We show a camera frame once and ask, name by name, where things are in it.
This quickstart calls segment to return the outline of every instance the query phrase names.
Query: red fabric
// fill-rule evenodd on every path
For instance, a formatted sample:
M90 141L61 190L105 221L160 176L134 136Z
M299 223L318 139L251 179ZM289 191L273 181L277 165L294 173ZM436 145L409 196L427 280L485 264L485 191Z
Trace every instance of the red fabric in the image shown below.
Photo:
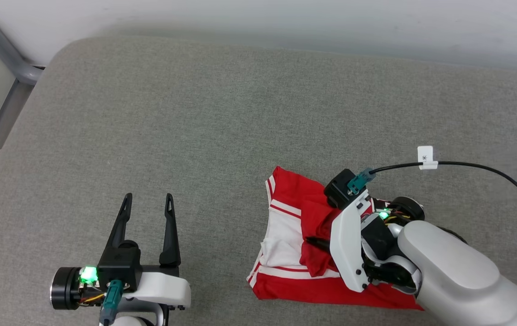
M339 210L327 205L322 184L277 167L273 171L273 179L267 182L267 186L271 200L277 201L271 202L271 208L301 219L303 239L310 236L330 238L331 222ZM287 211L281 208L285 204L291 206L287 207ZM294 208L300 209L300 214L288 211ZM323 276L327 269L337 272L330 254L306 242L302 243L301 250L300 264L308 268L308 273L312 277ZM293 275L280 276L279 271ZM259 299L422 310L416 305L413 296L403 294L386 283L377 286L370 284L362 293L358 293L349 290L339 277L311 278L305 274L306 272L300 269L266 268L257 260L248 281Z

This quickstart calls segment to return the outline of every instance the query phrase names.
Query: green led light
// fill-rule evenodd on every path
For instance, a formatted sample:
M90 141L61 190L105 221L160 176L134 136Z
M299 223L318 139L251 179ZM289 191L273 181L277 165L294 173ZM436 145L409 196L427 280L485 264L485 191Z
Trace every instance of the green led light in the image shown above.
M94 283L97 281L97 268L95 266L85 266L81 270L79 276L79 282L81 283Z

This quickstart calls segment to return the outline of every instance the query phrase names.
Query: gray fabric tablecloth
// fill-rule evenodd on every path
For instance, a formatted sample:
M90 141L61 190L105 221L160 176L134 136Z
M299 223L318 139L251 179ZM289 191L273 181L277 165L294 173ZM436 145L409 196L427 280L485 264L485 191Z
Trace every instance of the gray fabric tablecloth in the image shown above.
M427 313L259 301L244 280L281 165L321 183L416 160L482 163L517 180L517 72L393 58L97 38L62 50L0 155L0 325L95 325L54 311L60 266L96 264L124 194L127 238L155 264L174 195L192 308L171 325L436 325ZM464 167L381 173L373 196L411 196L517 284L517 189Z

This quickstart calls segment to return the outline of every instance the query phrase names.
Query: cable tag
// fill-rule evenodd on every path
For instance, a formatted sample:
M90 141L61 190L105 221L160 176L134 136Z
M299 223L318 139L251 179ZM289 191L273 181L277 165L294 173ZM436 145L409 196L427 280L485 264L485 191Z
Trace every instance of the cable tag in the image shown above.
M435 170L438 168L438 161L434 161L434 146L418 146L417 161L423 162L420 170Z

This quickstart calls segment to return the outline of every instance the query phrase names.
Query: clothing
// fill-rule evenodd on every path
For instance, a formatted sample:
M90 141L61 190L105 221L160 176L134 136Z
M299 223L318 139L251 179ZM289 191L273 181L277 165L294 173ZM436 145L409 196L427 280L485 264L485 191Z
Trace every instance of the clothing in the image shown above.
M267 233L246 278L258 299L421 309L414 297L386 283L370 284L362 293L349 290L331 255L304 241L310 236L328 240L339 213L327 205L322 184L281 167L265 184Z

